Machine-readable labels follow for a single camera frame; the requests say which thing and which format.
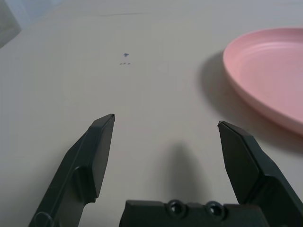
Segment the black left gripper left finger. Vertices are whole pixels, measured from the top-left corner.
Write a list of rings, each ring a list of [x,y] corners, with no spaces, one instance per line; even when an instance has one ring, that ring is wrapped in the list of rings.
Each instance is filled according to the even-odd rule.
[[[114,114],[96,119],[67,151],[29,226],[79,225],[84,207],[99,197],[114,122]]]

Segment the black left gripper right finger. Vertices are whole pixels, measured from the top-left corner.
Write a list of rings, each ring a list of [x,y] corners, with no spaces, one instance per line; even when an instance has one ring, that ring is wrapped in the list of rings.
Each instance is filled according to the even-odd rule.
[[[255,138],[225,121],[219,122],[218,130],[238,203],[259,207],[271,227],[301,227],[303,203]]]

